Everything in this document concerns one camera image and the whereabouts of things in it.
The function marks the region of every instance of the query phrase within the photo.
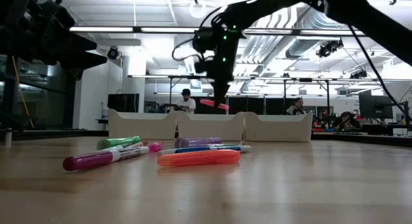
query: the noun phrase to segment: blue marker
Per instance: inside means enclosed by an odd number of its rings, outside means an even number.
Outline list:
[[[164,154],[174,154],[174,153],[190,153],[194,151],[209,151],[209,150],[224,150],[224,149],[229,149],[229,150],[235,150],[235,151],[240,151],[240,153],[248,153],[251,150],[250,146],[244,146],[244,145],[237,145],[237,146],[222,146],[222,147],[185,147],[185,148],[178,148],[178,149],[168,149],[168,150],[163,150],[158,153],[159,156],[162,156]]]

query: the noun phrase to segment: computer monitor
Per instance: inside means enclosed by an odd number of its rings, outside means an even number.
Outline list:
[[[362,118],[393,118],[392,101],[387,96],[359,95]]]

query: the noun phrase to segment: purple marker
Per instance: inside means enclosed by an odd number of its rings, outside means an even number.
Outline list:
[[[63,169],[66,171],[90,169],[101,165],[106,165],[111,162],[140,156],[141,154],[146,154],[148,152],[149,148],[143,146],[128,147],[125,149],[111,149],[109,151],[97,151],[95,153],[78,157],[70,156],[64,159]]]
[[[177,138],[176,141],[174,141],[175,148],[204,146],[205,144],[221,144],[221,138]]]

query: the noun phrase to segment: spotlight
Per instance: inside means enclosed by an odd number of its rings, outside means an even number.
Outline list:
[[[336,52],[339,48],[343,47],[342,39],[339,41],[329,41],[326,44],[321,45],[316,55],[319,57],[329,57],[332,53]]]
[[[122,53],[118,51],[118,46],[111,46],[108,51],[108,58],[112,60],[117,60],[122,57]]]
[[[389,2],[389,5],[394,5],[397,2],[398,2],[397,0],[392,0],[391,2]]]
[[[361,70],[357,73],[353,73],[350,75],[350,79],[363,79],[368,77],[368,73],[366,73],[366,70]]]

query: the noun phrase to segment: orange highlighter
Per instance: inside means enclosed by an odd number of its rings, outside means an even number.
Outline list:
[[[179,167],[218,163],[237,163],[240,152],[235,150],[196,151],[159,156],[157,164],[163,167]]]

